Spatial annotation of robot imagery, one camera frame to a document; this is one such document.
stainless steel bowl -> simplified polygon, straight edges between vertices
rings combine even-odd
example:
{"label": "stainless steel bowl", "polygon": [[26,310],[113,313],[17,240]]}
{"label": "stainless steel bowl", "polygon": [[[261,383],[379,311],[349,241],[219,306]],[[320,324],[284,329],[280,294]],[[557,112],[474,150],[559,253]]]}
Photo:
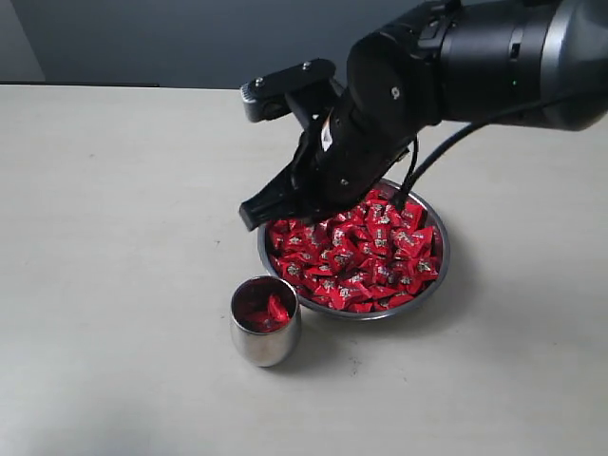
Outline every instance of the stainless steel bowl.
{"label": "stainless steel bowl", "polygon": [[[375,188],[379,188],[386,192],[394,193],[398,188],[398,185],[391,181],[382,179],[380,180]],[[441,221],[437,213],[433,210],[430,205],[420,198],[415,193],[410,193],[408,200],[412,202],[416,202],[423,206],[427,210],[427,220],[425,222],[425,226],[432,226],[435,232],[434,236],[434,250],[436,252],[437,257],[440,260],[439,264],[439,276],[435,279],[434,282],[430,284],[422,293],[418,294],[415,298],[413,298],[410,302],[404,304],[403,306],[395,307],[393,309],[388,309],[383,312],[372,312],[372,313],[350,313],[337,311],[334,309],[330,309],[325,306],[321,306],[316,304],[315,302],[298,295],[298,300],[300,303],[312,311],[319,312],[322,314],[327,314],[331,316],[335,316],[338,318],[344,318],[347,320],[377,320],[380,318],[386,318],[389,316],[394,316],[397,314],[401,314],[403,312],[411,311],[419,308],[442,284],[444,279],[446,278],[447,268],[449,266],[449,239],[447,238],[447,230],[444,223]],[[264,265],[264,268],[272,275],[276,277],[280,277],[278,271],[275,270],[273,264],[269,258],[269,252],[272,251],[270,248],[271,243],[266,235],[266,225],[261,226],[257,231],[257,250],[259,251],[259,257]]]}

bowl rim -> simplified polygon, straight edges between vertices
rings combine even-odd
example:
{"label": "bowl rim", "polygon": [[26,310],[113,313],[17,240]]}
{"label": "bowl rim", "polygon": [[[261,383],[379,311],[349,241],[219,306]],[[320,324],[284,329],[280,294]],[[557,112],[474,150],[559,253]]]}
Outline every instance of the bowl rim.
{"label": "bowl rim", "polygon": [[[384,183],[385,185],[389,185],[393,188],[399,188],[399,185],[393,180],[381,179],[378,183]],[[382,318],[387,318],[389,316],[394,316],[397,314],[404,313],[406,311],[412,311],[414,309],[418,309],[435,291],[440,287],[444,279],[447,275],[447,270],[449,268],[449,262],[451,257],[451,250],[449,244],[449,237],[447,235],[447,229],[444,225],[444,222],[439,217],[439,214],[432,208],[427,201],[418,194],[414,192],[410,192],[408,195],[409,199],[414,200],[416,203],[420,204],[425,208],[427,213],[431,215],[433,220],[435,221],[435,225],[439,230],[439,235],[441,236],[442,244],[443,244],[443,254],[442,254],[442,263],[441,268],[439,270],[439,275],[437,278],[420,294],[414,297],[410,302],[395,307],[393,309],[387,309],[382,312],[370,312],[370,313],[351,313],[344,311],[337,311],[335,309],[330,309],[329,307],[321,306],[320,304],[311,301],[310,299],[301,296],[297,291],[295,291],[297,295],[297,299],[301,303],[302,306],[316,312],[320,312],[322,314],[331,315],[337,318],[353,320],[353,321],[368,321],[368,320],[379,320]],[[266,248],[266,226],[267,223],[264,223],[257,229],[257,251],[259,253],[259,257],[261,259],[262,265],[264,269],[271,275],[278,278],[282,278],[278,272],[275,270],[273,264],[270,261],[270,256],[268,254]]]}

stainless steel cup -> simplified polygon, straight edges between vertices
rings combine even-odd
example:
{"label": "stainless steel cup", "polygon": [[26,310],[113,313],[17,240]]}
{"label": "stainless steel cup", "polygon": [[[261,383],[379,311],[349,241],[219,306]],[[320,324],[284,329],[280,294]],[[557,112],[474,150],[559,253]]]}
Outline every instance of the stainless steel cup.
{"label": "stainless steel cup", "polygon": [[[274,332],[253,332],[238,321],[243,306],[252,302],[266,303],[276,294],[290,315],[290,321]],[[251,278],[240,285],[232,296],[230,332],[238,352],[261,368],[274,366],[289,356],[297,345],[302,329],[300,306],[294,288],[270,275]]]}

cup rim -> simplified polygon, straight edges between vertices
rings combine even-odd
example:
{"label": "cup rim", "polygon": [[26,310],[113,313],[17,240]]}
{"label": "cup rim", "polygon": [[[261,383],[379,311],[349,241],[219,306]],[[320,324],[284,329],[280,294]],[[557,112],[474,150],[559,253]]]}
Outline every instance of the cup rim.
{"label": "cup rim", "polygon": [[[238,295],[238,292],[240,292],[249,283],[254,282],[256,280],[261,280],[261,279],[266,279],[266,280],[270,279],[270,280],[273,280],[276,282],[281,282],[283,285],[287,286],[287,288],[291,292],[291,295],[294,297],[294,302],[295,302],[294,314],[291,315],[289,322],[286,325],[280,327],[278,330],[272,331],[272,332],[255,332],[255,331],[248,330],[247,328],[245,328],[243,325],[240,324],[237,317],[235,316],[235,297]],[[299,310],[299,307],[300,307],[300,301],[298,299],[297,291],[295,290],[294,286],[291,283],[289,283],[287,280],[285,280],[281,277],[277,277],[275,275],[256,275],[255,277],[248,278],[247,280],[242,282],[240,285],[238,285],[237,289],[232,294],[232,299],[230,300],[230,318],[231,318],[232,322],[235,325],[237,325],[240,330],[242,330],[246,333],[253,334],[253,335],[272,335],[272,334],[278,334],[283,331],[286,331],[287,328],[289,328],[292,325],[292,323],[294,322],[295,317],[297,315],[297,311]]]}

table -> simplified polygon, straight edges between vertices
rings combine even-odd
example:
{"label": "table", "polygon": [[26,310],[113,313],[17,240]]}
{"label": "table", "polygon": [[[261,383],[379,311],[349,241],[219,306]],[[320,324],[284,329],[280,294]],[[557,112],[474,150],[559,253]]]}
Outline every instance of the table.
{"label": "table", "polygon": [[0,454],[608,451],[607,122],[459,145],[415,188],[453,244],[436,296],[377,322],[304,312],[262,370],[228,331],[263,273],[238,205],[291,158],[295,119],[249,124],[221,90],[0,100]]}

